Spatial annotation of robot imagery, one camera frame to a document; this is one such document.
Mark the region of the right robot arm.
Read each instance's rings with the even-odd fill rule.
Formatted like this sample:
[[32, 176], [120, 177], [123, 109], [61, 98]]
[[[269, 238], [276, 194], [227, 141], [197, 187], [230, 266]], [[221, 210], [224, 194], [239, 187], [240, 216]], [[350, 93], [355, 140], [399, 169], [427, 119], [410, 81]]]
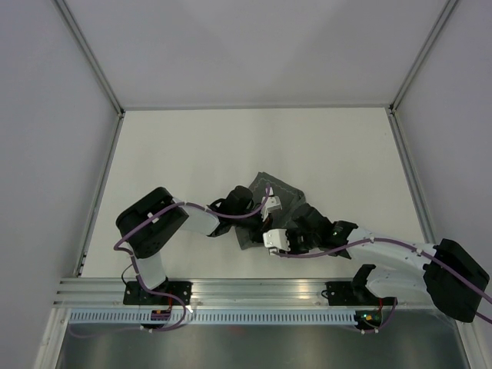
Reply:
[[454, 320], [470, 323], [478, 315], [489, 274], [450, 239], [439, 244], [402, 241], [349, 221], [330, 221], [309, 204], [292, 216], [282, 234], [288, 258], [342, 257], [360, 263], [350, 282], [359, 304], [384, 302], [432, 304]]

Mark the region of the grey cloth napkin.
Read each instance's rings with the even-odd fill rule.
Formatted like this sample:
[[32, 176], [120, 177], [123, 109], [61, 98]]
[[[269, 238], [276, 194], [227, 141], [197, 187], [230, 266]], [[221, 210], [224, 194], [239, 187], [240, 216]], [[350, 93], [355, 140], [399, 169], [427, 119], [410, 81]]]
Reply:
[[255, 216], [244, 219], [246, 223], [250, 222], [249, 225], [235, 228], [239, 247], [243, 251], [262, 247], [262, 235], [271, 229], [295, 228], [294, 212], [306, 203], [302, 190], [262, 171], [248, 186], [255, 208], [264, 200], [267, 186], [270, 186], [270, 191], [266, 205]]

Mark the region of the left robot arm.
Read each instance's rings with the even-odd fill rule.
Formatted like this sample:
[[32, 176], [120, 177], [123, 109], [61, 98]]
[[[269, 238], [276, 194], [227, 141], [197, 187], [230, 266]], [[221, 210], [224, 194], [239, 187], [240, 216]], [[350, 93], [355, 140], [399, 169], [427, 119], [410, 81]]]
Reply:
[[272, 214], [281, 209], [281, 199], [270, 185], [258, 203], [249, 188], [238, 185], [226, 198], [205, 206], [181, 201], [158, 187], [116, 218], [121, 240], [114, 249], [130, 256], [141, 296], [150, 304], [160, 304], [168, 295], [161, 249], [175, 233], [190, 231], [215, 238], [238, 228], [252, 243], [263, 243], [263, 235], [273, 225]]

